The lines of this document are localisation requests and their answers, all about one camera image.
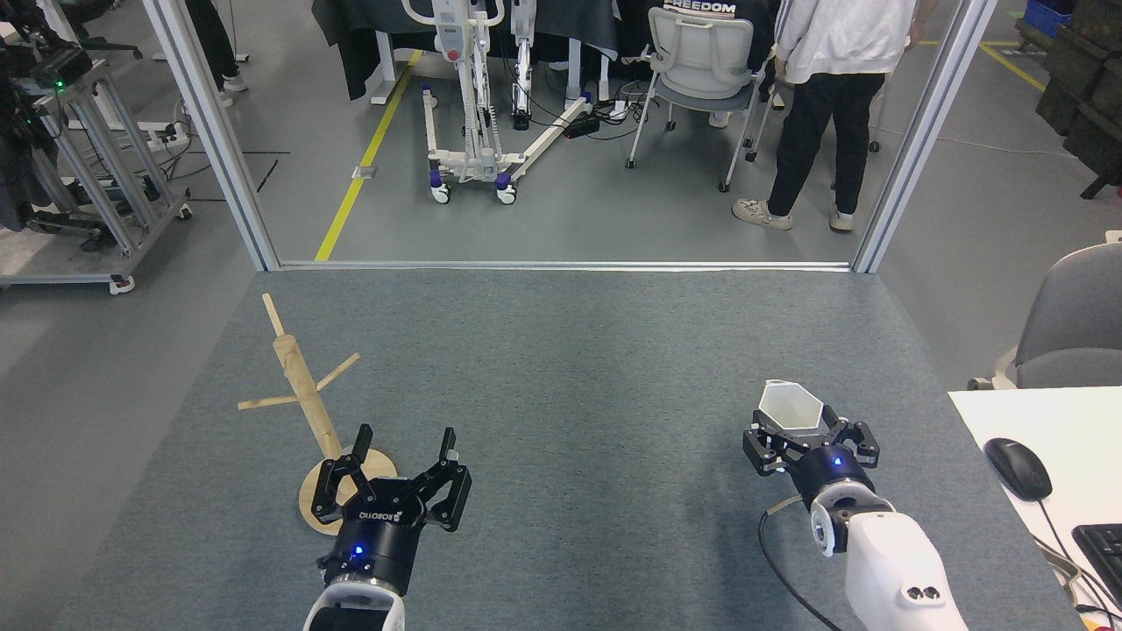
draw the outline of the keyboard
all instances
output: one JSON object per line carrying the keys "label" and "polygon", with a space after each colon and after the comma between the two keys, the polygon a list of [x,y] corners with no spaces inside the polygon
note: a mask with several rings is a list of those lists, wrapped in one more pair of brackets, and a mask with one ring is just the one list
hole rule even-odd
{"label": "keyboard", "polygon": [[1114,600],[1122,601],[1122,523],[1077,525],[1072,538]]}

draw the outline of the computer mouse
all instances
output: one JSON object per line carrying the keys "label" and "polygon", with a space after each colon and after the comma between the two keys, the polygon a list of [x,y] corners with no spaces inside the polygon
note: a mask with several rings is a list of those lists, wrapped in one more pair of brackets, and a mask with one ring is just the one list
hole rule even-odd
{"label": "computer mouse", "polygon": [[994,438],[985,443],[985,455],[997,469],[1005,486],[1026,502],[1051,495],[1051,478],[1043,463],[1031,449],[1011,438]]}

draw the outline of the chair leg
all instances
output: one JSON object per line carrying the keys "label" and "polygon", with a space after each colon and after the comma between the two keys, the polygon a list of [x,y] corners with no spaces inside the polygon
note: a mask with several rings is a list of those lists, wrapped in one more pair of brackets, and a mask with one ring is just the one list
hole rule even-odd
{"label": "chair leg", "polygon": [[771,97],[767,98],[767,107],[764,108],[762,115],[760,115],[760,126],[756,128],[755,135],[748,137],[744,141],[744,148],[749,149],[744,159],[748,162],[754,162],[756,159],[756,148],[760,146],[760,138],[764,135],[764,125],[767,124],[767,115],[772,111],[772,102],[775,100],[775,88],[772,88]]}
{"label": "chair leg", "polygon": [[[736,144],[733,145],[733,159],[729,161],[728,163],[728,174],[725,175],[725,181],[717,186],[717,190],[719,190],[721,193],[727,193],[728,190],[732,188],[733,172],[736,171],[736,162],[737,162],[736,158],[741,153],[741,145],[744,144],[744,138],[748,135],[748,125],[751,125],[752,122],[752,115],[753,112],[755,112],[755,109],[756,109],[756,99],[755,98],[748,99],[748,107],[746,107],[743,112],[744,124],[741,126],[741,135],[737,137]],[[748,162],[754,161],[755,150],[753,149],[752,152],[749,152],[749,155],[752,155],[752,159],[749,159]]]}
{"label": "chair leg", "polygon": [[659,73],[651,77],[651,86],[646,90],[646,100],[643,101],[643,113],[638,117],[638,128],[635,129],[635,141],[632,143],[632,153],[627,156],[627,168],[635,168],[635,149],[638,148],[638,137],[643,135],[643,124],[646,122],[647,110],[651,109],[651,98],[654,97],[654,86],[659,82]]}

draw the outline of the gray carpet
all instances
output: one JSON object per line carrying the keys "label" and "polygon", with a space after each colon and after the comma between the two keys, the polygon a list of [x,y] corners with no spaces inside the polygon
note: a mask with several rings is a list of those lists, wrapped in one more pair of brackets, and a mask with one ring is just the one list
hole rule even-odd
{"label": "gray carpet", "polygon": [[[872,426],[873,479],[972,628],[1080,628],[876,277],[356,271],[254,281],[56,629],[302,624],[331,547],[295,509],[318,448],[295,405],[234,409],[287,388],[265,291],[314,375],[364,355],[325,392],[344,443],[370,422],[415,475],[457,429],[475,486],[459,532],[422,536],[411,630],[818,628],[755,543],[793,492],[741,452],[769,377]],[[803,594],[859,628],[806,513],[769,528]]]}

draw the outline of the yellow floor line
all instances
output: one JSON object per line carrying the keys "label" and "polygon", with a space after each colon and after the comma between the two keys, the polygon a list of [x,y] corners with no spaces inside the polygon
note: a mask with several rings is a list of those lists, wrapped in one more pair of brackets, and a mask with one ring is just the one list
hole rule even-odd
{"label": "yellow floor line", "polygon": [[1040,90],[1041,92],[1045,91],[1043,83],[1040,83],[1036,79],[1032,79],[1031,76],[1029,76],[1029,74],[1027,72],[1024,72],[1023,70],[1017,67],[1015,65],[1012,64],[1012,62],[1010,62],[1009,60],[1006,60],[1004,55],[1002,55],[1001,53],[999,53],[999,52],[996,52],[996,51],[994,51],[993,48],[990,47],[990,46],[992,46],[994,44],[997,44],[997,43],[995,43],[995,42],[994,43],[983,42],[982,44],[978,44],[978,48],[982,48],[983,51],[985,51],[985,53],[987,55],[990,55],[991,57],[997,60],[997,63],[1000,63],[1001,65],[1003,65],[1003,66],[1008,67],[1009,70],[1011,70],[1013,72],[1013,74],[1015,74],[1017,76],[1020,76],[1021,79],[1023,79],[1024,81],[1027,81],[1029,83],[1029,85],[1036,88],[1037,90]]}
{"label": "yellow floor line", "polygon": [[[374,164],[374,156],[378,155],[378,148],[381,147],[381,141],[386,138],[386,131],[389,130],[389,124],[394,120],[394,115],[397,113],[397,104],[402,102],[405,85],[410,82],[410,76],[413,74],[413,66],[420,58],[421,51],[413,53],[413,57],[410,58],[405,72],[398,77],[397,85],[394,86],[394,93],[390,95],[389,102],[386,103],[386,111],[381,115],[381,121],[374,131],[374,138],[370,138],[370,145],[362,155],[362,162],[359,163],[361,166]],[[331,252],[335,249],[335,241],[339,240],[339,235],[343,231],[343,226],[347,225],[347,218],[350,217],[350,211],[355,208],[355,200],[358,199],[358,193],[362,190],[364,182],[366,180],[361,177],[351,180],[350,186],[347,188],[347,194],[343,195],[343,201],[339,204],[339,210],[335,212],[335,218],[331,221],[331,227],[328,228],[328,234],[323,237],[323,243],[320,244],[320,250],[315,254],[315,260],[328,260],[331,258]]]}

